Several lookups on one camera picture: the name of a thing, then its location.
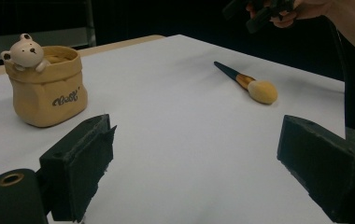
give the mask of brass grommet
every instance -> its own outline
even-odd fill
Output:
[[[15,185],[16,183],[23,180],[23,177],[24,177],[24,174],[19,174],[19,173],[3,176],[0,179],[0,187],[8,187],[11,185]]]

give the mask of wooden table edge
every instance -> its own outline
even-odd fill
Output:
[[[145,43],[145,42],[149,42],[149,41],[157,40],[157,39],[161,39],[161,38],[164,38],[164,36],[163,35],[147,35],[147,36],[143,36],[143,37],[139,37],[139,38],[135,38],[135,39],[123,40],[123,41],[116,42],[116,43],[96,46],[93,48],[80,49],[78,52],[81,57],[89,56],[89,55],[93,55],[95,53],[100,53],[100,52],[104,52],[104,51],[108,51],[108,50],[112,50],[112,49],[120,49],[120,48],[132,46],[135,44],[141,44],[141,43]],[[3,75],[5,73],[6,73],[5,67],[3,65],[0,65],[0,75]]]

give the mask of finger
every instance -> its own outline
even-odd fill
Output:
[[[264,6],[265,6],[265,7],[271,6],[271,0],[265,0],[265,1],[264,1]]]
[[[278,28],[289,28],[294,24],[294,20],[274,22],[274,25]]]
[[[280,18],[280,17],[272,17],[270,21],[273,22],[273,23],[283,22],[283,21],[293,21],[297,17],[297,12],[295,12],[295,11],[281,12],[280,15],[282,16],[282,18]]]
[[[253,11],[253,10],[254,10],[253,4],[248,3],[247,6],[245,7],[245,9],[246,9],[247,11]]]

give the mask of bear figurine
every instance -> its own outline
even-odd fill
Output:
[[[44,58],[44,50],[28,34],[22,34],[21,40],[9,51],[3,51],[0,56],[4,62],[15,63],[15,68],[19,71],[35,67],[37,73],[41,73],[50,64]]]

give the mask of planter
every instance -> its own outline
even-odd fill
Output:
[[[33,67],[19,71],[5,62],[17,115],[36,127],[49,127],[74,117],[87,106],[78,52],[61,46],[43,47],[50,64],[38,73]]]

